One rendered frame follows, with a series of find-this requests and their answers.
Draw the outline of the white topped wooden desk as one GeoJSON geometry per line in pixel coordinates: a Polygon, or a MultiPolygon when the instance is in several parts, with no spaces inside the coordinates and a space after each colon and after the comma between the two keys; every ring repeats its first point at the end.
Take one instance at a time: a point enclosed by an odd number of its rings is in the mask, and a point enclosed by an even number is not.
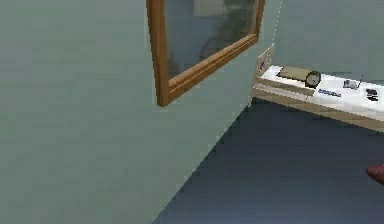
{"type": "Polygon", "coordinates": [[[384,85],[358,81],[358,89],[353,90],[343,87],[345,78],[322,74],[313,89],[302,81],[279,77],[281,69],[272,65],[261,76],[255,72],[252,96],[384,133],[384,85]],[[341,97],[318,93],[319,89],[341,97]],[[377,91],[377,101],[367,99],[367,89],[377,91]]]}

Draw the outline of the black round alarm clock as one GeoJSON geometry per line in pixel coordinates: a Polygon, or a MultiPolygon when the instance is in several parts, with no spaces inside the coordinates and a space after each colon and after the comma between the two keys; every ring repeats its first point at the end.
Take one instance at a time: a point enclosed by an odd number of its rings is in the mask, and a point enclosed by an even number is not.
{"type": "Polygon", "coordinates": [[[311,71],[305,78],[305,86],[309,88],[316,88],[321,82],[321,73],[318,71],[311,71]]]}

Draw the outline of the small framed picture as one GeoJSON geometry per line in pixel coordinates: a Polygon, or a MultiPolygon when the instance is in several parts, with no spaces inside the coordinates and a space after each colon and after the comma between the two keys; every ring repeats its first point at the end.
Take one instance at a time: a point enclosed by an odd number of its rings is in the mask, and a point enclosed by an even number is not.
{"type": "Polygon", "coordinates": [[[256,74],[261,76],[272,64],[275,44],[272,44],[257,58],[256,74]]]}

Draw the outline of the dark red rounded object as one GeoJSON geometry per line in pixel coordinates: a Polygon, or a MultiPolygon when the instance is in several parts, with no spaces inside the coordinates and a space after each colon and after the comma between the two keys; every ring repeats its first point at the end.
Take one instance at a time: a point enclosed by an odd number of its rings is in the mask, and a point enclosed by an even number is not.
{"type": "Polygon", "coordinates": [[[379,184],[384,185],[384,165],[373,165],[365,169],[366,174],[379,184]]]}

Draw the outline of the wooden framed mirror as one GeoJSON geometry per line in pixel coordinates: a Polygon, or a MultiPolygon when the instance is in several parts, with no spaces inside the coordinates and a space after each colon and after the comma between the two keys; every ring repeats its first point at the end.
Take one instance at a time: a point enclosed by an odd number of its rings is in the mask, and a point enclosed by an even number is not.
{"type": "Polygon", "coordinates": [[[253,24],[248,34],[228,47],[193,65],[174,78],[168,76],[165,0],[146,0],[157,105],[167,106],[226,65],[259,40],[266,0],[254,0],[253,24]]]}

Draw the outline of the blue pen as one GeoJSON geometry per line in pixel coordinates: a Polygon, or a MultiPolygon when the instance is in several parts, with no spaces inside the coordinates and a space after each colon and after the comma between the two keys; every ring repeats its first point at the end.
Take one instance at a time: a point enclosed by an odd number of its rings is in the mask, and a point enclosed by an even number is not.
{"type": "Polygon", "coordinates": [[[329,95],[329,96],[341,97],[340,93],[336,93],[336,92],[325,90],[325,89],[319,89],[318,93],[329,95]]]}

